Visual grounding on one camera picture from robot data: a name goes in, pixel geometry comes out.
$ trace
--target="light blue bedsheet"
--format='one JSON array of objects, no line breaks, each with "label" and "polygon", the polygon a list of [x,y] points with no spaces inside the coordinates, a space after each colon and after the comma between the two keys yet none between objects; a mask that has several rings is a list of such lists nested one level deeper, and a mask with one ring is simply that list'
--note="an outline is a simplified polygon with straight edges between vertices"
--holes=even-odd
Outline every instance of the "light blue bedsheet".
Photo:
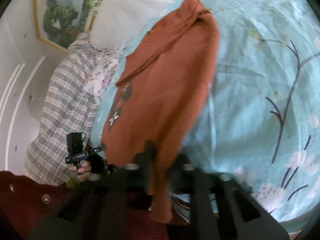
[{"label": "light blue bedsheet", "polygon": [[[185,152],[206,172],[234,173],[288,232],[298,231],[320,201],[320,58],[305,62],[320,51],[319,22],[305,0],[201,2],[218,23],[219,55]],[[145,26],[125,55],[158,20]],[[93,146],[100,145],[124,66],[125,59],[98,110]]]}]

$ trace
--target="orange cloth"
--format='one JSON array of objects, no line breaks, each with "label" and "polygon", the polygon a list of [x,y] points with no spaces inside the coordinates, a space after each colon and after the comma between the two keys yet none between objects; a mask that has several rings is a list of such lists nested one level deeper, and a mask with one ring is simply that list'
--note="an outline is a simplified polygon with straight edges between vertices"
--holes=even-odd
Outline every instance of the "orange cloth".
[{"label": "orange cloth", "polygon": [[108,163],[124,166],[144,150],[157,148],[153,169],[152,218],[172,218],[167,197],[167,170],[184,135],[204,105],[212,81],[219,32],[199,0],[184,0],[161,19],[127,57],[103,129]]}]

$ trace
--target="blanket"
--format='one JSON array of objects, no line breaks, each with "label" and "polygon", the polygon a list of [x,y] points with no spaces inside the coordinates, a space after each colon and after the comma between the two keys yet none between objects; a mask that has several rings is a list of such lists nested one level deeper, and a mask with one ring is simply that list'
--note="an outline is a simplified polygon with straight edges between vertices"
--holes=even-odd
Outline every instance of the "blanket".
[{"label": "blanket", "polygon": [[82,132],[85,146],[96,114],[94,96],[82,87],[100,53],[90,45],[88,33],[80,34],[68,49],[69,56],[50,80],[39,135],[27,150],[25,175],[39,184],[66,182],[70,175],[64,160],[68,155],[66,135]]},{"label": "blanket", "polygon": [[[297,232],[320,200],[319,21],[306,0],[200,1],[217,21],[219,52],[208,100],[181,152],[205,172],[234,173],[288,232]],[[161,18],[148,22],[125,56]],[[100,145],[124,67],[125,58],[97,110],[93,146]]]}]

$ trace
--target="plaid fabric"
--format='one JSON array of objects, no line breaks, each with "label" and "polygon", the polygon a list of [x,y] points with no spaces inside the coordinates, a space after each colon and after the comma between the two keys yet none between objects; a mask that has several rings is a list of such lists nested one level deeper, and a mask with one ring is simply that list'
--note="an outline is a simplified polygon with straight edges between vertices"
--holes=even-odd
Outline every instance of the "plaid fabric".
[{"label": "plaid fabric", "polygon": [[69,165],[65,164],[66,135],[83,132],[87,144],[97,105],[94,97],[82,91],[86,77],[95,69],[100,51],[81,33],[69,46],[69,56],[54,71],[43,107],[38,137],[27,150],[25,175],[40,184],[60,185],[66,182]]}]

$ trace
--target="pillow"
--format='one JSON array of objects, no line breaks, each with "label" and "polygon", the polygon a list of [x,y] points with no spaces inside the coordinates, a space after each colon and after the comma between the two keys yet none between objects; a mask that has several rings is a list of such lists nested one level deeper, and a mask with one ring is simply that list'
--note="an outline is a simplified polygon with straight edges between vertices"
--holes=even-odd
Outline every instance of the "pillow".
[{"label": "pillow", "polygon": [[93,95],[97,105],[100,104],[104,92],[110,85],[122,56],[122,51],[102,51],[96,60],[97,67],[84,82],[82,90]]},{"label": "pillow", "polygon": [[91,31],[97,49],[121,50],[175,0],[103,0]]}]

